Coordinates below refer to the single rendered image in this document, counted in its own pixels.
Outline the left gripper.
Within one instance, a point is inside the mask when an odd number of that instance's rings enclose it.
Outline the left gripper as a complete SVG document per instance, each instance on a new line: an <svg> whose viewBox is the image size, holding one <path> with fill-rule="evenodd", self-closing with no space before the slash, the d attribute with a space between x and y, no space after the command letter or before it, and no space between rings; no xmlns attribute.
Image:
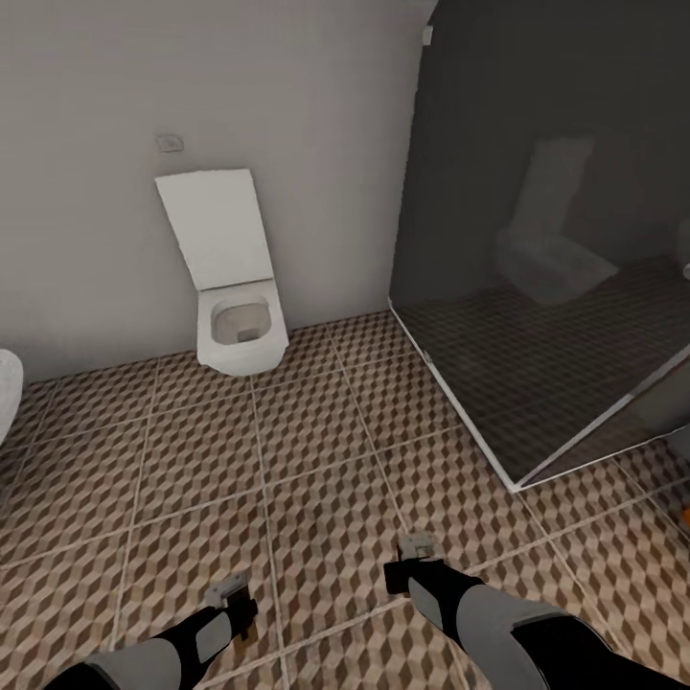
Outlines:
<svg viewBox="0 0 690 690"><path fill-rule="evenodd" d="M250 628L250 626L252 626L253 616L258 614L255 599L251 599L247 602L246 597L242 597L240 601L233 603L233 605L229 607L225 607L223 610L227 613L231 623L231 639L234 639L237 635L240 635L243 631Z"/></svg>

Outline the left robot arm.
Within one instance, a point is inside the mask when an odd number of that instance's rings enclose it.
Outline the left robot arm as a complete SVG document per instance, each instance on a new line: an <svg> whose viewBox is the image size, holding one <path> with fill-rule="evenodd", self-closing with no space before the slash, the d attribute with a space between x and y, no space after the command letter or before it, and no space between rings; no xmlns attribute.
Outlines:
<svg viewBox="0 0 690 690"><path fill-rule="evenodd" d="M214 656L252 626L255 599L224 601L249 582L247 570L236 571L207 588L206 608L184 622L122 651L86 656L37 690L193 690Z"/></svg>

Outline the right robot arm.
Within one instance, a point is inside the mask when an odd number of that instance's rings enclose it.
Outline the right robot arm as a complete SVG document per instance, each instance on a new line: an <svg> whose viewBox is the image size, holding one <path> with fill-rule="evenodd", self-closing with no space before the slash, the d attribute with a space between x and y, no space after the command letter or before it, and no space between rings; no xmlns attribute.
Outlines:
<svg viewBox="0 0 690 690"><path fill-rule="evenodd" d="M522 599L422 557L431 531L401 535L402 560L386 563L390 595L410 593L417 610L452 638L494 690L690 690L631 659L586 620Z"/></svg>

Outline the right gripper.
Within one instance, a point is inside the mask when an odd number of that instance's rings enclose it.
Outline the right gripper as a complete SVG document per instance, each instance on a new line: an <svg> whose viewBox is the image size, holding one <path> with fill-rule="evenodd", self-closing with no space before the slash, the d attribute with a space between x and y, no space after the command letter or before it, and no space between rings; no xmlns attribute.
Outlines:
<svg viewBox="0 0 690 690"><path fill-rule="evenodd" d="M406 561L386 563L383 566L387 592L390 595L409 593L408 586L406 586L406 571L412 563L414 560L407 559Z"/></svg>

